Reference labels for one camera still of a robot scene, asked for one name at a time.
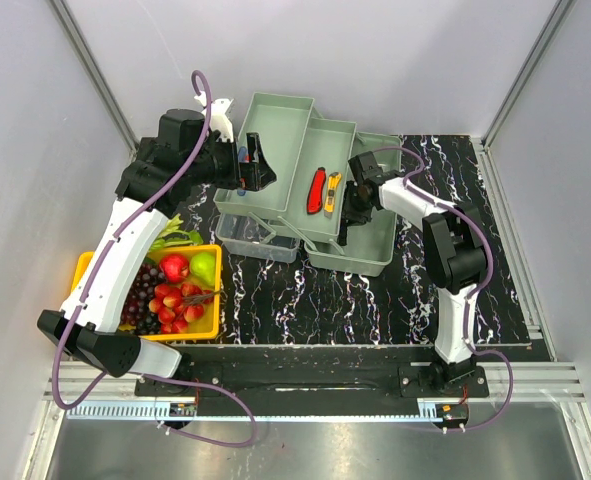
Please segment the yellow utility knife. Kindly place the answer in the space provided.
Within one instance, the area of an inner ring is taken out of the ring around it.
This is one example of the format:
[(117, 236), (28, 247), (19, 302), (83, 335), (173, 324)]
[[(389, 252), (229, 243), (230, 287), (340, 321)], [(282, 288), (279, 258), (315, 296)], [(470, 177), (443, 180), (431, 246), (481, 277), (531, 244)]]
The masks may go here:
[(333, 216), (336, 205), (337, 191), (341, 180), (342, 174), (340, 172), (333, 172), (328, 176), (323, 207), (324, 215), (327, 218), (331, 218)]

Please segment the black hex key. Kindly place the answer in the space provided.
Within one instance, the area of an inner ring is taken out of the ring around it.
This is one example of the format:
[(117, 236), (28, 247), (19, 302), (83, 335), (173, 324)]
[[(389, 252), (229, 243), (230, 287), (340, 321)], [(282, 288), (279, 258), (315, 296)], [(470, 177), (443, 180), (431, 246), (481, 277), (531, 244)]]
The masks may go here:
[(337, 237), (337, 243), (341, 247), (347, 245), (348, 228), (354, 223), (353, 217), (354, 212), (351, 201), (348, 197), (345, 197), (342, 204), (339, 233)]

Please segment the red folding knife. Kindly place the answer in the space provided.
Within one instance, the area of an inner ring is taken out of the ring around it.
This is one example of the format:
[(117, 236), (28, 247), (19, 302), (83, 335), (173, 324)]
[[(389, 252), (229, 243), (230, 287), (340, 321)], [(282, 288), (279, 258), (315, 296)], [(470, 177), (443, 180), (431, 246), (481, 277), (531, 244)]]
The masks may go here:
[(317, 214), (322, 210), (326, 178), (326, 169), (324, 167), (315, 170), (306, 200), (306, 213), (308, 215)]

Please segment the translucent plastic tool box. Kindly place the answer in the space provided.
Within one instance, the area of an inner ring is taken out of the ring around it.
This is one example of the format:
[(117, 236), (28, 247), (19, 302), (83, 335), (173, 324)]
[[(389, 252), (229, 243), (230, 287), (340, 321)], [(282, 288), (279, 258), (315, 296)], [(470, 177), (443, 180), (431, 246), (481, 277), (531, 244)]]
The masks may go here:
[(275, 183), (239, 195), (217, 190), (215, 234), (231, 254), (291, 263), (303, 247), (312, 266), (379, 276), (393, 258), (396, 215), (374, 211), (364, 226), (340, 226), (349, 160), (372, 151), (384, 171), (401, 167), (401, 140), (323, 118), (308, 97), (255, 93), (242, 135), (256, 133)]

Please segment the blue screwdriver long shaft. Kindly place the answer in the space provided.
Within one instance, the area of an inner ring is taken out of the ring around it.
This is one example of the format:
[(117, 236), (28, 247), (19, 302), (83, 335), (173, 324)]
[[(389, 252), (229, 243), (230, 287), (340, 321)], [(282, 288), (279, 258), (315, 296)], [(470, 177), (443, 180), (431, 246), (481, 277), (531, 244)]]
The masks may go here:
[[(247, 148), (241, 146), (238, 151), (238, 163), (240, 165), (247, 162)], [(242, 176), (242, 167), (239, 167), (239, 188), (237, 189), (238, 196), (244, 196), (246, 194), (245, 179)]]

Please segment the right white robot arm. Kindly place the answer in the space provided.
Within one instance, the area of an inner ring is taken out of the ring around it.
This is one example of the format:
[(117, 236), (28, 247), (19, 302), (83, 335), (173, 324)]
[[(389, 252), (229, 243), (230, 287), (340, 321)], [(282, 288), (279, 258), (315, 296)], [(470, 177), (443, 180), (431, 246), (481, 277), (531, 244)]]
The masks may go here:
[(384, 171), (375, 158), (380, 151), (348, 161), (353, 180), (345, 187), (338, 242), (346, 245), (348, 229), (370, 222), (374, 209), (393, 212), (421, 231), (425, 269), (438, 289), (439, 323), (437, 359), (420, 370), (418, 384), (442, 390), (475, 372), (475, 308), (493, 274), (492, 251), (477, 207), (442, 200), (414, 185), (411, 178), (425, 169), (423, 161), (407, 174)]

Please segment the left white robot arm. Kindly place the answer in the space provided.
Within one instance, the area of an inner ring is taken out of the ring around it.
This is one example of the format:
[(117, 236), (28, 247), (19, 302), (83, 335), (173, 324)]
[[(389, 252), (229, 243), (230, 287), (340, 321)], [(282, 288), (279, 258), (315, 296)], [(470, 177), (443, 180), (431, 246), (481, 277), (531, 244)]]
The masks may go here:
[(260, 135), (226, 142), (194, 110), (171, 109), (158, 133), (140, 141), (116, 188), (109, 224), (74, 291), (57, 310), (45, 310), (38, 329), (65, 353), (113, 377), (126, 373), (171, 378), (181, 361), (174, 348), (119, 332), (127, 293), (149, 248), (194, 186), (260, 191), (277, 179)]

